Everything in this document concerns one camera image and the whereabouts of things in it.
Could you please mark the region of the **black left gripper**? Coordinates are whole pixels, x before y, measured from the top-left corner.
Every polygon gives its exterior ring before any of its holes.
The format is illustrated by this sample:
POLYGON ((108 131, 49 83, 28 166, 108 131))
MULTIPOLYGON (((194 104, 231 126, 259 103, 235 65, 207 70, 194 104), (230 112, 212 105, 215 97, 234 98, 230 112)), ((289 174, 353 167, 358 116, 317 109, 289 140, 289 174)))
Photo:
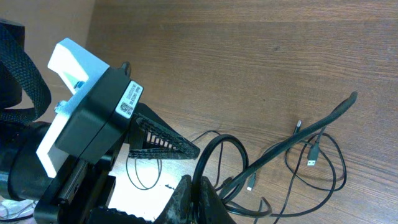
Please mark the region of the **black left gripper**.
POLYGON ((82 99, 55 146, 68 157, 34 210, 37 223, 91 223, 111 200, 110 175, 128 137, 134 159, 196 159, 200 149, 157 115, 134 114, 142 89, 124 62, 109 67, 82 99))

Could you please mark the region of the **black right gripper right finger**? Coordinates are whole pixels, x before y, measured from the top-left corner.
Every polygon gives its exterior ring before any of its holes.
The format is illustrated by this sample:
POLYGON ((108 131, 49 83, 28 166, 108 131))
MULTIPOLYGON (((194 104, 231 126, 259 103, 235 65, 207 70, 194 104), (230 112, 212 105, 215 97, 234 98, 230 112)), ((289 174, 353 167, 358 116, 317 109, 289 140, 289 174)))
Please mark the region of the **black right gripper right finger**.
POLYGON ((209 179, 202 177, 200 183, 198 222, 200 224, 236 224, 228 214, 209 179))

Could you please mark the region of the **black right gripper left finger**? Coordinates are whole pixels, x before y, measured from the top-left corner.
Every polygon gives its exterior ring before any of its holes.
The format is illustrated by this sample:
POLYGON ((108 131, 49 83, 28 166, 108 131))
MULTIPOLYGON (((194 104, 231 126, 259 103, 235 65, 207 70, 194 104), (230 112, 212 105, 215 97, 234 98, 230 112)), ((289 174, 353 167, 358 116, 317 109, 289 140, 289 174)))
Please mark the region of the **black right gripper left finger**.
POLYGON ((156 218, 155 224, 187 224, 191 215, 192 178, 190 175, 182 176, 172 196, 161 214, 156 218))

